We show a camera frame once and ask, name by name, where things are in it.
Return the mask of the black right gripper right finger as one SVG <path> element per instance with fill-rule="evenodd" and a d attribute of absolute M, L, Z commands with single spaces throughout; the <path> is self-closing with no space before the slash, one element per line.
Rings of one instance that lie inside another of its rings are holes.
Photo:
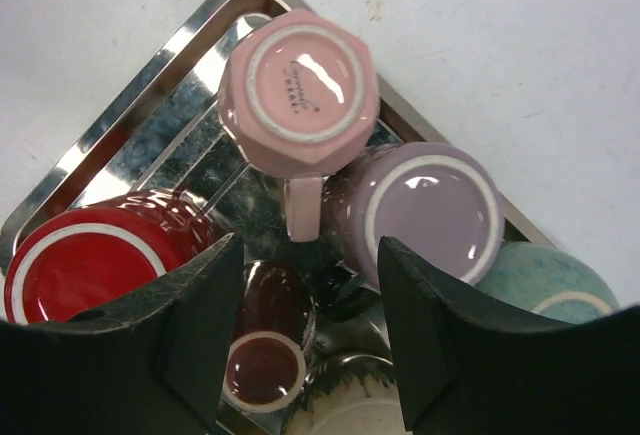
<path fill-rule="evenodd" d="M 399 240 L 378 273 L 405 428 L 414 434 L 635 434 L 639 310 L 583 324 L 533 314 Z"/>

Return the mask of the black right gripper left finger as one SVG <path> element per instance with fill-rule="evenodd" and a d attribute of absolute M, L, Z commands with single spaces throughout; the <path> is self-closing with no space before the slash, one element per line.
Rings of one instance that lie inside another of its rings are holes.
<path fill-rule="evenodd" d="M 228 234 L 182 267 L 67 322 L 1 326 L 5 434 L 219 434 L 243 290 Z"/>

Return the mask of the red ceramic mug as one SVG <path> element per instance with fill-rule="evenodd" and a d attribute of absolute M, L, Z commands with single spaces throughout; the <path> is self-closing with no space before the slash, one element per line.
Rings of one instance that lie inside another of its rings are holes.
<path fill-rule="evenodd" d="M 3 301 L 11 323 L 68 321 L 182 266 L 224 235 L 186 192 L 129 192 L 65 211 L 18 246 Z"/>

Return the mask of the pink faceted ceramic mug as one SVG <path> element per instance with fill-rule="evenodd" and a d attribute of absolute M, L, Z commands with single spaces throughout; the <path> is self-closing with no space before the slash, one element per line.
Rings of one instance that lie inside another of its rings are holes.
<path fill-rule="evenodd" d="M 219 118 L 248 164 L 282 181 L 289 238 L 318 238 L 323 180 L 353 161 L 379 114 L 377 75 L 355 35 L 291 10 L 232 51 Z"/>

